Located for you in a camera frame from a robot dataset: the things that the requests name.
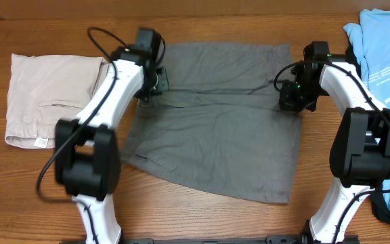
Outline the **grey shorts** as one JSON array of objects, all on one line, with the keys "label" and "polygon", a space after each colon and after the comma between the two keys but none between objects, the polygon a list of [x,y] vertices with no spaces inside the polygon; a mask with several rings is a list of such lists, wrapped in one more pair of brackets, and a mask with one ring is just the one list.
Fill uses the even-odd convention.
[{"label": "grey shorts", "polygon": [[288,203],[302,120],[280,110],[272,82],[292,60],[287,44],[169,44],[169,86],[137,105],[121,159],[196,190]]}]

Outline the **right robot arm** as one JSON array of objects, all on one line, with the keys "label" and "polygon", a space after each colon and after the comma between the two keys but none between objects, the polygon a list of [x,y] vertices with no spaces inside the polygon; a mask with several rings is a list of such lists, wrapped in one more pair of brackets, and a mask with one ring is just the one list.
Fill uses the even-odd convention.
[{"label": "right robot arm", "polygon": [[372,194],[384,193],[390,179],[390,109],[379,102],[358,77],[347,54],[330,53],[327,42],[314,41],[304,59],[289,64],[294,80],[277,88],[281,110],[314,111],[320,96],[333,99],[342,115],[330,149],[334,176],[319,210],[299,235],[275,235],[267,243],[358,243],[345,231],[360,205]]}]

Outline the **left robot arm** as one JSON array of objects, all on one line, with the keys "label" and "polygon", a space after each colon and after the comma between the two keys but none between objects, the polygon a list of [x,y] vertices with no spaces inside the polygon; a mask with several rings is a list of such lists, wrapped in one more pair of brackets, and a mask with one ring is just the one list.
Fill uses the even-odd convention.
[{"label": "left robot arm", "polygon": [[55,178],[80,212],[86,243],[123,243],[116,220],[113,192],[121,161],[116,128],[130,101],[148,102],[168,87],[164,38],[151,28],[139,28],[135,43],[122,43],[105,56],[110,70],[88,105],[71,121],[55,128],[55,151],[49,160]]}]

